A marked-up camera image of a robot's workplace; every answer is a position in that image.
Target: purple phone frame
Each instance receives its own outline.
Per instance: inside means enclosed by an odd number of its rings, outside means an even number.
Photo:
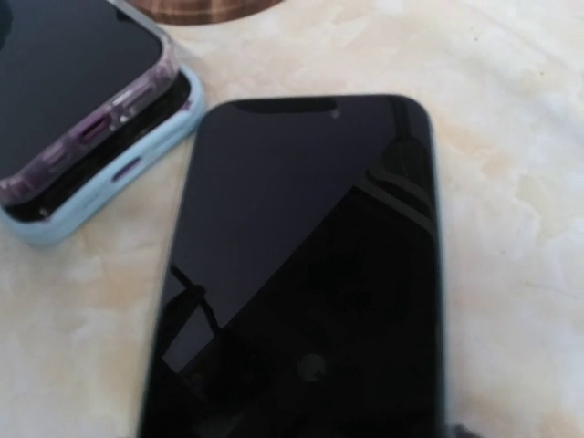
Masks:
[[[69,166],[99,146],[128,120],[139,114],[172,85],[180,64],[170,37],[146,15],[124,0],[108,1],[162,42],[161,57],[143,75],[131,82],[69,132],[47,146],[19,173],[0,181],[0,204],[14,205],[29,201],[45,190]],[[96,129],[93,136],[88,130]]]

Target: stacked phones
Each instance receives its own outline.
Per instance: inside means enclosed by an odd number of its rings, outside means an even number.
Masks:
[[[0,13],[0,217],[51,244],[193,132],[203,91],[122,1],[0,0]]]

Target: marble surface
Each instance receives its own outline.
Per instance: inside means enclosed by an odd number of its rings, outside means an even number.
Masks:
[[[584,436],[584,3],[286,0],[170,28],[213,104],[402,93],[439,158],[453,419]],[[66,243],[0,229],[0,432],[131,436],[185,144]]]

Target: purple phone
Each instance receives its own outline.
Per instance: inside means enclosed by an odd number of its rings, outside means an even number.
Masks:
[[[46,189],[178,71],[170,38],[122,0],[0,0],[0,204]]]

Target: wooden object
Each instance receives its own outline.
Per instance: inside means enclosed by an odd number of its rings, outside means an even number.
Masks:
[[[250,16],[283,0],[130,0],[155,21],[167,25],[206,25]]]

